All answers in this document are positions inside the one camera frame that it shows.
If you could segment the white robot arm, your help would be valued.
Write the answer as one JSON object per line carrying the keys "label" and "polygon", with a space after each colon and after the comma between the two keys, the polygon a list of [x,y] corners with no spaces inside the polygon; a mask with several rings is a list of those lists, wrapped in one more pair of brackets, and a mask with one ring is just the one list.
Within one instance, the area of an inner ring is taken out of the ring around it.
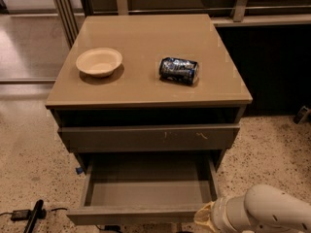
{"label": "white robot arm", "polygon": [[311,205],[267,184],[209,202],[194,215],[209,233],[311,233]]}

